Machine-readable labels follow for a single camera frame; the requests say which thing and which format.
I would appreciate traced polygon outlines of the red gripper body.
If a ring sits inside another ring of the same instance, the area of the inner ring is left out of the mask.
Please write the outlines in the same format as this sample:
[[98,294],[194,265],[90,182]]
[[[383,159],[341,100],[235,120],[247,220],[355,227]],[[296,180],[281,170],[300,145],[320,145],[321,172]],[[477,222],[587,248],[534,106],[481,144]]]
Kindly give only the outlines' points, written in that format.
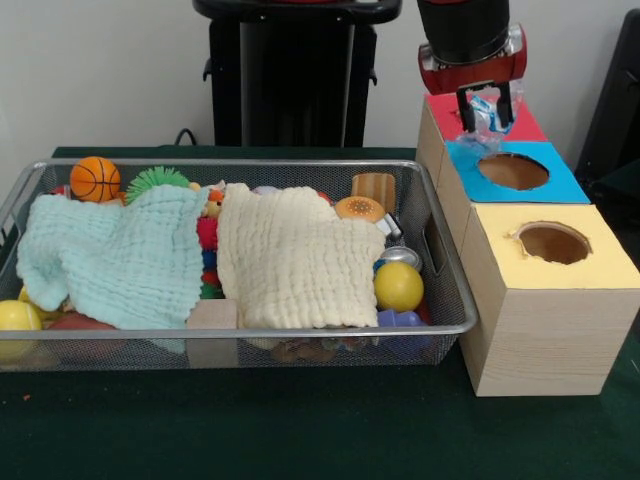
[[455,93],[460,89],[503,84],[524,77],[527,41],[520,24],[510,25],[504,45],[489,57],[467,64],[447,64],[432,52],[429,43],[418,50],[423,83],[431,95]]

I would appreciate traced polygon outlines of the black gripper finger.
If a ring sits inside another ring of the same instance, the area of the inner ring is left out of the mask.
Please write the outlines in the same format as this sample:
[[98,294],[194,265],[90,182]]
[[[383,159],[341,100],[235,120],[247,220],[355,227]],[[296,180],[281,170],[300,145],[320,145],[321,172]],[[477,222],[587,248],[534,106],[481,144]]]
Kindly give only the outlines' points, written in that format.
[[460,88],[456,92],[458,111],[463,130],[467,133],[475,132],[475,115],[472,106],[467,98],[466,90]]
[[507,129],[514,121],[510,84],[508,82],[500,83],[497,85],[497,87],[499,90],[497,113],[500,119],[501,127]]

